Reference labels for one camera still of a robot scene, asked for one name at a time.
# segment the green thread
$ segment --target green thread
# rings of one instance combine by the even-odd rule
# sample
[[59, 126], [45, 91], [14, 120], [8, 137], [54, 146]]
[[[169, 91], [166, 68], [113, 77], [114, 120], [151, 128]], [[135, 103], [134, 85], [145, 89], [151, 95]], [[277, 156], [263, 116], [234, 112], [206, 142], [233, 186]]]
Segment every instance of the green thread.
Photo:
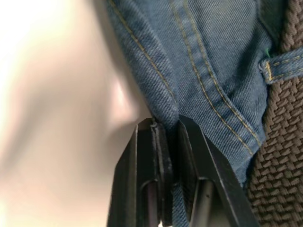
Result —
[[266, 53], [266, 55], [267, 55], [269, 58], [271, 58], [271, 57], [270, 57], [270, 54], [269, 54], [269, 49], [268, 49], [268, 48], [265, 50], [265, 53]]

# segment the denim fabric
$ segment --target denim fabric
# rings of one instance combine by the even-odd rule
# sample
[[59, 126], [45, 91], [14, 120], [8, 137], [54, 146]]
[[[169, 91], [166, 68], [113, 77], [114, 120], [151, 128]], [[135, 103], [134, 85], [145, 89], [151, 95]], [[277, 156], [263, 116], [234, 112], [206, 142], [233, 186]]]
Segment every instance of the denim fabric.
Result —
[[265, 59], [260, 65], [268, 84], [302, 76], [303, 48]]
[[[265, 140], [268, 81], [263, 62], [275, 67], [272, 73], [278, 67], [267, 50], [277, 47], [285, 0], [107, 3], [132, 73], [168, 138], [175, 136], [179, 114], [192, 118], [243, 185], [250, 160]], [[176, 227], [187, 225], [182, 214], [174, 217], [179, 219]]]
[[172, 218], [173, 218], [172, 224], [174, 227], [189, 227], [180, 184], [176, 184], [173, 189]]

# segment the blue denim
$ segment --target blue denim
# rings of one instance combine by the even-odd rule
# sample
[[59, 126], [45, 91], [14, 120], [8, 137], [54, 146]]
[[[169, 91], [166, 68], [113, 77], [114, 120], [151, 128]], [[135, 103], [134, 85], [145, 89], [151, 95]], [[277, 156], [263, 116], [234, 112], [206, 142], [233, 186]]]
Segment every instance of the blue denim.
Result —
[[[302, 50], [268, 55], [277, 50], [286, 1], [107, 3], [126, 60], [168, 138], [175, 136], [179, 114], [192, 118], [244, 185], [251, 158], [265, 140], [268, 84], [298, 76], [303, 68]], [[179, 187], [174, 194], [180, 196]], [[176, 227], [188, 225], [181, 202], [174, 200]]]

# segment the yellow stitching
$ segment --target yellow stitching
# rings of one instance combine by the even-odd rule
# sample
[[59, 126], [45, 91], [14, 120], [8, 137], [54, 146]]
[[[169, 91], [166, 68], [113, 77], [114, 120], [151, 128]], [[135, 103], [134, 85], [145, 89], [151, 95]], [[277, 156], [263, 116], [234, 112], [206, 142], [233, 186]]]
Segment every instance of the yellow stitching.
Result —
[[218, 87], [218, 84], [217, 84], [217, 82], [216, 82], [216, 80], [215, 80], [215, 78], [214, 78], [213, 72], [212, 72], [212, 70], [210, 69], [210, 66], [209, 66], [209, 64], [208, 64], [208, 62], [207, 62], [206, 54], [205, 54], [205, 51], [204, 51], [204, 49], [203, 49], [203, 45], [202, 45], [202, 42], [201, 42], [201, 37], [200, 37], [200, 35], [199, 35], [199, 33], [198, 33], [198, 30], [197, 30], [197, 27], [196, 27], [196, 25], [195, 25], [195, 23], [194, 23], [194, 21], [193, 21], [192, 15], [191, 15], [191, 13], [189, 12], [188, 5], [187, 5], [187, 1], [184, 0], [183, 3], [184, 3], [184, 8], [185, 8], [185, 10], [186, 10], [186, 12], [187, 12], [187, 15], [188, 15], [188, 17], [190, 18], [191, 25], [192, 25], [192, 27], [193, 27], [193, 29], [194, 29], [195, 34], [196, 34], [196, 38], [197, 38], [197, 40], [198, 40], [198, 44], [199, 44], [199, 48], [200, 48], [200, 51], [201, 51], [203, 60], [204, 60], [204, 62], [205, 62], [205, 65], [206, 65], [206, 67], [207, 67], [207, 70], [208, 70], [210, 76], [212, 77], [212, 79], [213, 79], [213, 81], [214, 81], [214, 84], [215, 84], [215, 87], [216, 87], [217, 91], [219, 92], [221, 98], [223, 99], [223, 101], [225, 102], [225, 104], [228, 106], [228, 108], [237, 116], [237, 118], [242, 122], [242, 124], [245, 126], [245, 128], [248, 129], [248, 131], [249, 131], [249, 132], [252, 134], [252, 136], [256, 139], [258, 145], [261, 147], [261, 143], [260, 143], [259, 139], [257, 138], [256, 134], [249, 128], [249, 126], [243, 121], [243, 119], [238, 115], [238, 113], [237, 113], [237, 112], [228, 104], [227, 100], [225, 99], [225, 97], [223, 96], [222, 92], [220, 91], [220, 89], [219, 89], [219, 87]]
[[295, 56], [292, 59], [286, 59], [284, 61], [278, 61], [278, 62], [273, 63], [273, 66], [277, 66], [279, 64], [285, 64], [285, 63], [288, 63], [289, 61], [296, 61], [296, 60], [299, 60], [301, 57], [303, 57], [303, 55], [301, 55], [301, 56], [298, 55], [298, 56]]
[[282, 61], [282, 64], [288, 63], [289, 59]]
[[293, 73], [300, 72], [300, 71], [302, 72], [302, 71], [303, 71], [303, 68], [300, 68], [300, 69], [298, 69], [298, 70], [296, 70], [296, 71], [290, 71], [290, 72], [288, 72], [288, 73], [280, 74], [280, 75], [278, 75], [278, 76], [273, 77], [272, 79], [278, 79], [278, 78], [281, 78], [281, 77], [283, 77], [283, 76], [289, 76], [289, 75], [291, 75], [291, 74], [293, 74]]
[[141, 43], [139, 42], [139, 40], [134, 36], [134, 33], [132, 32], [132, 30], [129, 28], [127, 22], [124, 20], [123, 16], [121, 15], [121, 13], [119, 12], [117, 6], [115, 5], [115, 3], [112, 0], [109, 0], [110, 5], [113, 7], [115, 13], [117, 14], [117, 16], [119, 17], [119, 19], [121, 20], [122, 24], [124, 25], [125, 29], [128, 31], [129, 35], [131, 36], [131, 38], [137, 43], [137, 45], [139, 46], [139, 48], [141, 49], [141, 51], [143, 52], [143, 54], [145, 55], [145, 57], [147, 58], [147, 60], [151, 63], [151, 65], [154, 67], [154, 69], [156, 70], [157, 74], [160, 76], [160, 78], [162, 79], [163, 83], [165, 84], [166, 88], [168, 89], [169, 93], [171, 94], [173, 100], [175, 101], [175, 104], [177, 104], [176, 100], [175, 100], [175, 96], [173, 94], [173, 92], [171, 91], [167, 81], [165, 80], [164, 76], [160, 73], [160, 71], [158, 70], [157, 66], [155, 65], [155, 63], [152, 61], [152, 59], [150, 58], [150, 56], [148, 55], [148, 53], [145, 51], [144, 47], [141, 45]]
[[270, 70], [270, 65], [269, 65], [269, 61], [266, 62], [266, 69], [268, 71], [268, 75], [269, 75], [269, 81], [272, 81], [272, 76], [271, 76], [271, 70]]
[[248, 145], [247, 145], [247, 144], [240, 138], [240, 136], [239, 136], [239, 135], [230, 127], [230, 125], [228, 125], [228, 124], [226, 123], [226, 121], [220, 116], [220, 114], [217, 112], [217, 110], [215, 109], [214, 105], [212, 104], [211, 100], [209, 99], [209, 97], [208, 97], [208, 95], [207, 95], [207, 93], [206, 93], [206, 91], [205, 91], [204, 85], [203, 85], [203, 83], [202, 83], [202, 81], [201, 81], [201, 79], [200, 79], [200, 75], [199, 75], [199, 73], [198, 73], [198, 70], [197, 70], [197, 68], [196, 68], [196, 65], [195, 65], [195, 63], [194, 63], [193, 54], [192, 54], [192, 52], [191, 52], [191, 48], [190, 48], [190, 45], [189, 45], [189, 43], [188, 43], [188, 39], [187, 39], [187, 36], [186, 36], [186, 34], [185, 34], [183, 25], [182, 25], [182, 23], [181, 23], [181, 21], [180, 21], [180, 17], [179, 17], [179, 15], [178, 15], [178, 13], [177, 13], [177, 11], [176, 11], [176, 8], [175, 8], [175, 6], [174, 6], [174, 3], [173, 3], [172, 1], [173, 1], [173, 0], [170, 0], [169, 2], [170, 2], [170, 4], [171, 4], [171, 6], [172, 6], [172, 9], [173, 9], [175, 18], [176, 18], [177, 23], [178, 23], [178, 26], [179, 26], [179, 28], [180, 28], [180, 30], [181, 30], [181, 33], [182, 33], [182, 36], [183, 36], [185, 45], [186, 45], [186, 47], [187, 47], [187, 51], [188, 51], [188, 55], [189, 55], [191, 64], [192, 64], [192, 66], [193, 66], [193, 69], [194, 69], [195, 74], [196, 74], [196, 76], [197, 76], [197, 78], [198, 78], [198, 80], [199, 80], [200, 86], [201, 86], [201, 88], [202, 88], [202, 90], [203, 90], [203, 92], [204, 92], [204, 95], [205, 95], [206, 99], [208, 100], [210, 106], [212, 107], [212, 109], [214, 110], [214, 112], [217, 114], [217, 116], [218, 116], [218, 117], [221, 119], [221, 121], [225, 124], [225, 126], [226, 126], [227, 128], [229, 128], [229, 130], [231, 130], [232, 133], [233, 133], [233, 134], [242, 142], [242, 144], [243, 144], [243, 145], [246, 147], [246, 149], [249, 151], [249, 154], [252, 156], [252, 155], [253, 155], [253, 154], [252, 154], [252, 151], [251, 151], [251, 149], [248, 147]]

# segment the contrast stitching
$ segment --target contrast stitching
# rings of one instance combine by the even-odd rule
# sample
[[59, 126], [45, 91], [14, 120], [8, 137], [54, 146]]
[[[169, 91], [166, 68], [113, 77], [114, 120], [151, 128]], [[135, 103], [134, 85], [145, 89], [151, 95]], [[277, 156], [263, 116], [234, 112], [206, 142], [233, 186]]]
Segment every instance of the contrast stitching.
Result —
[[302, 57], [303, 57], [303, 54], [295, 56], [294, 58], [291, 58], [291, 59], [285, 59], [283, 61], [277, 61], [277, 62], [273, 63], [273, 66], [277, 66], [277, 65], [280, 65], [280, 64], [286, 64], [286, 63], [288, 63], [290, 61], [296, 61], [296, 60], [299, 60]]
[[296, 70], [296, 71], [290, 71], [290, 72], [287, 72], [287, 73], [283, 73], [283, 74], [280, 74], [280, 75], [278, 75], [278, 76], [274, 76], [274, 77], [272, 77], [271, 80], [273, 80], [273, 79], [278, 79], [278, 78], [281, 78], [281, 77], [283, 77], [283, 76], [289, 76], [289, 75], [292, 75], [292, 74], [294, 74], [294, 73], [296, 73], [296, 72], [303, 72], [303, 68], [300, 68], [300, 69], [298, 69], [298, 70]]
[[136, 38], [136, 36], [134, 35], [134, 33], [132, 32], [132, 30], [129, 28], [127, 22], [125, 21], [125, 19], [123, 18], [122, 14], [119, 12], [116, 4], [112, 1], [109, 0], [110, 5], [112, 6], [112, 8], [114, 9], [114, 12], [117, 14], [117, 16], [119, 17], [120, 21], [122, 22], [123, 26], [125, 27], [125, 29], [128, 31], [129, 35], [131, 36], [131, 38], [137, 43], [137, 45], [139, 46], [139, 48], [141, 49], [141, 51], [143, 52], [143, 54], [145, 55], [145, 57], [147, 58], [147, 60], [151, 63], [151, 65], [154, 67], [154, 69], [156, 70], [157, 74], [160, 76], [160, 78], [162, 79], [163, 83], [165, 84], [166, 88], [168, 89], [169, 93], [171, 94], [175, 104], [177, 104], [175, 96], [173, 94], [173, 92], [171, 91], [167, 81], [165, 80], [164, 76], [162, 75], [162, 73], [160, 73], [160, 71], [158, 70], [157, 66], [155, 65], [155, 63], [152, 61], [151, 57], [148, 55], [148, 53], [146, 52], [146, 50], [144, 49], [144, 47], [141, 45], [140, 41]]
[[228, 106], [228, 108], [237, 116], [237, 118], [242, 122], [242, 124], [245, 126], [245, 128], [246, 128], [246, 129], [252, 134], [252, 136], [256, 139], [256, 141], [257, 141], [259, 147], [261, 147], [261, 142], [259, 141], [259, 139], [258, 139], [258, 137], [256, 136], [256, 134], [255, 134], [255, 133], [250, 129], [250, 127], [243, 121], [243, 119], [238, 115], [238, 113], [233, 109], [233, 107], [231, 107], [231, 106], [228, 104], [228, 102], [227, 102], [227, 100], [225, 99], [224, 95], [223, 95], [222, 92], [220, 91], [220, 89], [219, 89], [219, 87], [218, 87], [218, 84], [217, 84], [217, 82], [216, 82], [216, 80], [215, 80], [215, 78], [214, 78], [213, 72], [212, 72], [212, 70], [210, 69], [210, 66], [209, 66], [209, 64], [208, 64], [208, 61], [207, 61], [207, 59], [206, 59], [206, 54], [205, 54], [205, 51], [204, 51], [204, 49], [203, 49], [203, 45], [202, 45], [202, 42], [201, 42], [201, 37], [200, 37], [200, 35], [199, 35], [199, 33], [198, 33], [196, 24], [194, 23], [193, 17], [192, 17], [192, 15], [191, 15], [191, 13], [189, 12], [187, 1], [184, 0], [183, 3], [184, 3], [184, 8], [185, 8], [185, 10], [186, 10], [186, 13], [187, 13], [188, 17], [190, 18], [191, 25], [192, 25], [192, 27], [193, 27], [193, 29], [194, 29], [195, 34], [196, 34], [196, 38], [197, 38], [197, 40], [198, 40], [198, 45], [199, 45], [199, 49], [200, 49], [200, 51], [201, 51], [203, 60], [204, 60], [204, 62], [205, 62], [205, 65], [206, 65], [206, 67], [207, 67], [207, 70], [208, 70], [210, 76], [212, 77], [212, 79], [213, 79], [213, 81], [214, 81], [214, 84], [215, 84], [215, 87], [216, 87], [217, 91], [219, 92], [221, 98], [223, 99], [223, 101], [225, 102], [225, 104]]
[[267, 72], [268, 72], [268, 75], [269, 75], [269, 81], [272, 81], [273, 77], [271, 75], [269, 61], [266, 62], [266, 69], [267, 69]]
[[179, 28], [180, 28], [180, 30], [181, 30], [181, 33], [182, 33], [182, 36], [183, 36], [185, 45], [186, 45], [186, 47], [187, 47], [187, 51], [188, 51], [188, 55], [189, 55], [189, 58], [190, 58], [190, 62], [191, 62], [191, 64], [192, 64], [192, 66], [193, 66], [193, 69], [194, 69], [194, 71], [195, 71], [195, 74], [196, 74], [196, 76], [197, 76], [197, 78], [198, 78], [198, 81], [199, 81], [199, 83], [200, 83], [200, 86], [201, 86], [201, 88], [202, 88], [202, 90], [203, 90], [203, 93], [204, 93], [206, 99], [208, 100], [208, 102], [209, 102], [210, 106], [212, 107], [212, 109], [214, 110], [214, 112], [215, 112], [215, 113], [217, 114], [217, 116], [221, 119], [221, 121], [223, 122], [223, 124], [225, 124], [226, 127], [229, 128], [229, 129], [232, 131], [232, 133], [239, 139], [239, 141], [241, 141], [241, 143], [242, 143], [242, 144], [246, 147], [246, 149], [249, 151], [249, 154], [250, 154], [251, 156], [253, 156], [252, 151], [251, 151], [251, 149], [248, 147], [248, 145], [247, 145], [247, 144], [240, 138], [240, 136], [231, 128], [231, 126], [228, 125], [228, 124], [226, 123], [226, 121], [220, 116], [220, 114], [219, 114], [219, 113], [217, 112], [217, 110], [215, 109], [213, 103], [212, 103], [211, 100], [209, 99], [209, 97], [208, 97], [208, 95], [207, 95], [207, 93], [206, 93], [206, 90], [205, 90], [205, 88], [204, 88], [204, 85], [203, 85], [203, 83], [202, 83], [202, 81], [201, 81], [201, 79], [200, 79], [200, 75], [199, 75], [199, 73], [198, 73], [198, 70], [197, 70], [197, 68], [196, 68], [196, 65], [195, 65], [195, 63], [194, 63], [193, 54], [192, 54], [192, 52], [191, 52], [191, 48], [190, 48], [190, 45], [189, 45], [189, 43], [188, 43], [188, 39], [187, 39], [187, 36], [186, 36], [186, 34], [185, 34], [185, 31], [184, 31], [183, 25], [182, 25], [182, 23], [181, 23], [180, 17], [179, 17], [179, 15], [178, 15], [178, 12], [177, 12], [177, 10], [176, 10], [176, 8], [175, 8], [175, 6], [174, 6], [173, 0], [170, 0], [169, 2], [170, 2], [170, 4], [171, 4], [171, 6], [172, 6], [172, 9], [173, 9], [173, 12], [174, 12], [174, 16], [175, 16], [175, 18], [176, 18], [176, 20], [177, 20], [177, 24], [178, 24], [178, 26], [179, 26]]

